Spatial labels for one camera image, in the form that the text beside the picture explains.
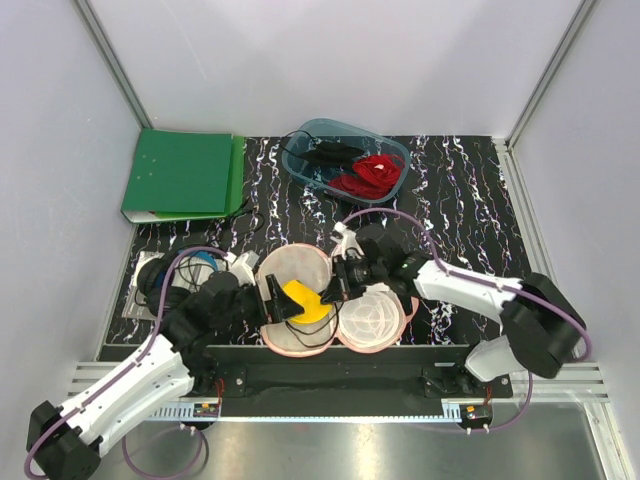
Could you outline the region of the black bra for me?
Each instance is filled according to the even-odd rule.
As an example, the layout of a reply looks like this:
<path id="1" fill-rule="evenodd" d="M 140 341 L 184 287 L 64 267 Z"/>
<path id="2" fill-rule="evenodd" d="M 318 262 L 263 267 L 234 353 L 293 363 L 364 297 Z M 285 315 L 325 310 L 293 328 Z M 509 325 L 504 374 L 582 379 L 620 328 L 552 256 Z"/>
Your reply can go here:
<path id="1" fill-rule="evenodd" d="M 351 167 L 353 163 L 365 155 L 365 151 L 358 147 L 345 145 L 340 142 L 318 140 L 306 130 L 294 130 L 287 137 L 301 132 L 311 141 L 313 148 L 305 152 L 294 152 L 281 144 L 279 148 L 295 158 L 314 165 L 331 167 Z"/>

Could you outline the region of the red bra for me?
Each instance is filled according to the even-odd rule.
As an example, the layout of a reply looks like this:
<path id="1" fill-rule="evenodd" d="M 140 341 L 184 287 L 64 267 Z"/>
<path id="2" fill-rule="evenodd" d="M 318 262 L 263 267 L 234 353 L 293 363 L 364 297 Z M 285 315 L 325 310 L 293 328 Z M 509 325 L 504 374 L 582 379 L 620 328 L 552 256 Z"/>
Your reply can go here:
<path id="1" fill-rule="evenodd" d="M 351 196 L 379 200 L 398 184 L 405 162 L 398 155 L 378 154 L 357 160 L 352 173 L 341 173 L 329 186 Z"/>

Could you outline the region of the yellow bra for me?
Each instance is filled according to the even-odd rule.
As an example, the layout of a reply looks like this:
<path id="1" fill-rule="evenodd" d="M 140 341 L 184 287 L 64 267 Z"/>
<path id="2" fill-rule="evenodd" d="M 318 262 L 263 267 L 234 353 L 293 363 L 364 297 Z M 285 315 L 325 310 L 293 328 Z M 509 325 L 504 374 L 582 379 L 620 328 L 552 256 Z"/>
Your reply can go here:
<path id="1" fill-rule="evenodd" d="M 283 287 L 284 293 L 303 308 L 301 314 L 294 315 L 290 321 L 308 325 L 325 318 L 332 309 L 331 305 L 321 303 L 321 296 L 297 280 L 291 280 Z"/>

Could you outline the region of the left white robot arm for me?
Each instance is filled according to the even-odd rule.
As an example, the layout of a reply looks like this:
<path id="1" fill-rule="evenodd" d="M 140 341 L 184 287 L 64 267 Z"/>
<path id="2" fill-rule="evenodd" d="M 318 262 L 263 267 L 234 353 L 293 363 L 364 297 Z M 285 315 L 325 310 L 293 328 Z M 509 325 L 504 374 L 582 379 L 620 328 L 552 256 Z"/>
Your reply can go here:
<path id="1" fill-rule="evenodd" d="M 165 403 L 223 390 L 218 363 L 207 348 L 224 328 L 251 320 L 282 321 L 304 308 L 266 278 L 268 295 L 219 272 L 198 291 L 167 290 L 157 324 L 129 357 L 59 406 L 45 401 L 31 413 L 24 471 L 35 479 L 87 479 L 112 446 Z"/>

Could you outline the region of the pink floral mesh laundry bag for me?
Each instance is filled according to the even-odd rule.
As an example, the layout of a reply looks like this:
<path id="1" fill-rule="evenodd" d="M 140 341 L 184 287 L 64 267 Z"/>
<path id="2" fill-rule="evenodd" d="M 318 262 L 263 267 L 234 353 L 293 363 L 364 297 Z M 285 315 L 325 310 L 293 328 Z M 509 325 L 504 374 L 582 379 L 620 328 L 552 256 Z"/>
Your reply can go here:
<path id="1" fill-rule="evenodd" d="M 273 352 L 304 358 L 326 351 L 334 341 L 361 353 L 378 353 L 399 342 L 420 306 L 384 284 L 366 286 L 349 298 L 340 291 L 333 257 L 308 244 L 270 253 L 258 268 L 257 284 L 268 320 L 262 341 Z"/>

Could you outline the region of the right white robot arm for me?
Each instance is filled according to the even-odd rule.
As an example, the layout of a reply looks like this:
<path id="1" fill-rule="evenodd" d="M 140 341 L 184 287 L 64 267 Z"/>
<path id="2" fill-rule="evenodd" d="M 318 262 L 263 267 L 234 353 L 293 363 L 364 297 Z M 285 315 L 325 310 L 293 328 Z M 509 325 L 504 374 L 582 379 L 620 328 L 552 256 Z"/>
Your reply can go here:
<path id="1" fill-rule="evenodd" d="M 384 286 L 400 297 L 444 302 L 499 325 L 501 334 L 481 341 L 454 371 L 454 384 L 476 396 L 490 381 L 519 370 L 553 379 L 586 343 L 586 325 L 545 275 L 492 277 L 455 267 L 422 251 L 405 251 L 377 224 L 354 231 L 337 223 L 336 252 L 323 303 L 354 300 Z"/>

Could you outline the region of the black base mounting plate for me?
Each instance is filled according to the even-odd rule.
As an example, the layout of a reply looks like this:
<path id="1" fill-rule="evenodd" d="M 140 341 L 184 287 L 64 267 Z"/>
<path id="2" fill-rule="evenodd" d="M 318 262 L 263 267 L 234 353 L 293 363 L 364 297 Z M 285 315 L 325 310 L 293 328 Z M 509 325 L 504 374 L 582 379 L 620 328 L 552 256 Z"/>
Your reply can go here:
<path id="1" fill-rule="evenodd" d="M 490 383 L 463 368 L 470 348 L 392 346 L 361 354 L 331 346 L 306 358 L 278 355 L 266 347 L 208 348 L 215 367 L 210 384 L 189 398 L 222 396 L 223 419 L 426 419 L 441 403 L 509 399 L 510 381 Z"/>

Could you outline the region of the blue translucent plastic bin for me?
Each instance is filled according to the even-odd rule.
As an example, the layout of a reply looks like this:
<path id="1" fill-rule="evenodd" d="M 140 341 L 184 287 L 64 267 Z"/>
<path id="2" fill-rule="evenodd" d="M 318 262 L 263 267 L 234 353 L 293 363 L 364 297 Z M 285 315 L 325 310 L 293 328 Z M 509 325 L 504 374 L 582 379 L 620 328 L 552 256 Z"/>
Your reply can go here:
<path id="1" fill-rule="evenodd" d="M 293 179 L 366 207 L 391 201 L 411 163 L 400 143 L 328 118 L 309 120 L 286 135 L 279 151 Z"/>

